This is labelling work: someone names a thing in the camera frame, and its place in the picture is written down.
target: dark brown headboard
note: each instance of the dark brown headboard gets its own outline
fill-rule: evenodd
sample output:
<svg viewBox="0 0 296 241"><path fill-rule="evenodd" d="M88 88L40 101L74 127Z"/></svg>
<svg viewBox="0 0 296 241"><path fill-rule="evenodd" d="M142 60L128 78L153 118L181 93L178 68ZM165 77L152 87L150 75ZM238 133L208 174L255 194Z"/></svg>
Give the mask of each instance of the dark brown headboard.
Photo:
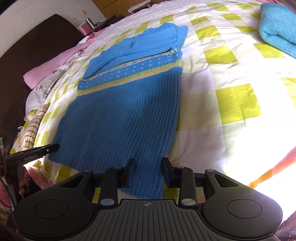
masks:
<svg viewBox="0 0 296 241"><path fill-rule="evenodd" d="M11 149L24 124L25 102L31 89L23 80L29 70L74 47L83 35L55 14L21 37L0 58L0 137Z"/></svg>

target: bedsheet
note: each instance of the bedsheet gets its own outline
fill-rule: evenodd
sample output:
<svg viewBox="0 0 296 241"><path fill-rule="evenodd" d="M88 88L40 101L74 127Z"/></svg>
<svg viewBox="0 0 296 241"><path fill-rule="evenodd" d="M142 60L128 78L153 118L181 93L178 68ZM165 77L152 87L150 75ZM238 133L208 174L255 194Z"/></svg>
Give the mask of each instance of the bedsheet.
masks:
<svg viewBox="0 0 296 241"><path fill-rule="evenodd" d="M263 43L259 21L260 3L251 0L172 0L115 23L49 93L35 146L52 142L91 58L147 28L165 22L187 25L178 124L167 156L175 166L195 172L212 168L250 184L296 146L296 59ZM76 173L47 157L29 166L54 183ZM296 210L295 194L285 198L282 193L295 190L295 171L294 163L256 187L281 205L284 219Z"/></svg>

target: blue sweater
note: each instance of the blue sweater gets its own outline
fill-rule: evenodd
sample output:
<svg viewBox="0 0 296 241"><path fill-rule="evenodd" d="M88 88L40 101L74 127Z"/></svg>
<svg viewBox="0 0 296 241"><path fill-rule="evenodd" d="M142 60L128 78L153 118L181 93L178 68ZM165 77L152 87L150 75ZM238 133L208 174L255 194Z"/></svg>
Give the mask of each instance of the blue sweater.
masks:
<svg viewBox="0 0 296 241"><path fill-rule="evenodd" d="M261 4L259 34L271 46L296 58L296 14L286 6Z"/></svg>
<svg viewBox="0 0 296 241"><path fill-rule="evenodd" d="M135 158L134 184L123 191L162 198L161 160L176 131L187 30L165 23L92 59L54 138L60 149L49 159L102 173Z"/></svg>

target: white wall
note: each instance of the white wall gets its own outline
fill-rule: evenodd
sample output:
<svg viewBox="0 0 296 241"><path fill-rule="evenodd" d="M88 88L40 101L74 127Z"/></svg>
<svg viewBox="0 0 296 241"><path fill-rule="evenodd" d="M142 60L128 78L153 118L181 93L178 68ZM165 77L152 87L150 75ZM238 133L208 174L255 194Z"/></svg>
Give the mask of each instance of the white wall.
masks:
<svg viewBox="0 0 296 241"><path fill-rule="evenodd" d="M78 27L85 19L105 19L92 0L17 0L0 15L0 56L17 40L55 13Z"/></svg>

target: wooden cabinet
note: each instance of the wooden cabinet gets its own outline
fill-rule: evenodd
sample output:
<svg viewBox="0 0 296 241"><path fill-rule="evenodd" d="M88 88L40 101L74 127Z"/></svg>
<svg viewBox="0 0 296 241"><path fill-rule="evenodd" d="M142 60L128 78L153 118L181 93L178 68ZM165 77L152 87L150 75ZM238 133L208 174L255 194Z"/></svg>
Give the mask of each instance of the wooden cabinet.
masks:
<svg viewBox="0 0 296 241"><path fill-rule="evenodd" d="M94 4L100 9L106 18L113 15L123 14L129 15L128 10L130 7L137 5L144 0L92 0ZM153 3L160 3L165 0L151 0Z"/></svg>

